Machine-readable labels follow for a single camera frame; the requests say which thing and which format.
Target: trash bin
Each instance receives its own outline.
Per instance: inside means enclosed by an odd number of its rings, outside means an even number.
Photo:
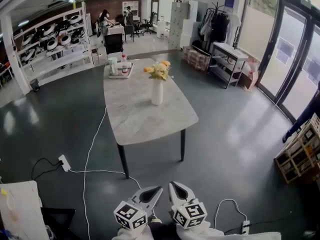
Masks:
[[[30,85],[33,89],[33,91],[36,93],[37,91],[40,90],[40,86],[39,86],[39,81],[38,79],[33,79],[31,82],[30,82]]]

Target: floor outlet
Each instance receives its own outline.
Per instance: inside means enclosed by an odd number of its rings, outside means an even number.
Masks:
[[[241,235],[249,235],[249,224],[250,220],[245,220],[242,222],[242,230],[241,230]]]
[[[67,173],[71,169],[71,167],[70,167],[65,155],[63,154],[62,156],[60,156],[59,160],[63,162],[62,168]]]

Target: white vase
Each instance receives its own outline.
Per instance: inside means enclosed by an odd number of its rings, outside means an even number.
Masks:
[[[154,105],[160,105],[164,100],[163,80],[153,79],[151,102]]]

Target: tray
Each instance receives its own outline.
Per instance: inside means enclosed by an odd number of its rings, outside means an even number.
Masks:
[[[109,78],[110,79],[129,79],[134,69],[134,64],[131,64],[131,68],[128,68],[128,75],[122,75],[122,69],[118,69],[118,75],[112,75],[112,71],[110,70]]]

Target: white pillar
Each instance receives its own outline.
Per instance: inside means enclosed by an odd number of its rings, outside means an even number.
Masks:
[[[22,71],[23,69],[19,66],[17,54],[14,51],[16,44],[13,41],[14,32],[12,29],[11,17],[8,14],[1,16],[1,30],[3,33],[2,37],[6,55],[8,56],[15,79],[17,80],[22,93],[26,95],[32,88]]]

